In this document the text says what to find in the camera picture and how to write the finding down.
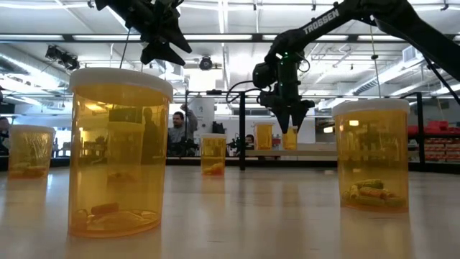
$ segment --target wooden table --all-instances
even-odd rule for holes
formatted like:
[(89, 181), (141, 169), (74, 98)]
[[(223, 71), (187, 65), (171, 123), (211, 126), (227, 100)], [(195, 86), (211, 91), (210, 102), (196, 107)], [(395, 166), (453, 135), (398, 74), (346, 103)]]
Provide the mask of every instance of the wooden table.
[(460, 258), (460, 177), (410, 174), (410, 213), (341, 209), (335, 170), (168, 167), (161, 227), (130, 237), (67, 236), (68, 169), (0, 177), (0, 258)]

